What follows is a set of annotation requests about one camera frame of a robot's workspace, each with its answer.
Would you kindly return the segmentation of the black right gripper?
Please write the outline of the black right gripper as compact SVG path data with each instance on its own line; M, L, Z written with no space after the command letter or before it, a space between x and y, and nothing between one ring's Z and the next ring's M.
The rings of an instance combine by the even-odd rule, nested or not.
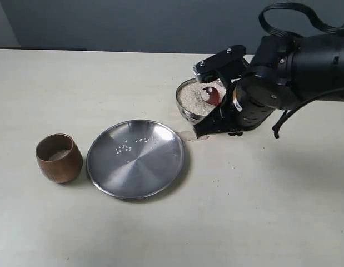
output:
M193 126L197 138L213 134L228 134L242 136L243 128L237 122L239 111L233 104L232 94L236 83L229 80L225 85L225 95L221 103L215 107L203 120Z

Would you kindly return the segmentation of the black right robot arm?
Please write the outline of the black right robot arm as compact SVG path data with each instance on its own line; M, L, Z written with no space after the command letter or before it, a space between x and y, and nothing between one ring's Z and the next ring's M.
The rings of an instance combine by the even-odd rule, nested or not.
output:
M197 137L242 135L257 128L273 111L283 112L281 126L313 101L344 102L344 29L311 37L264 36L250 62L246 48L234 45L194 65L200 83L220 80L221 101L194 125Z

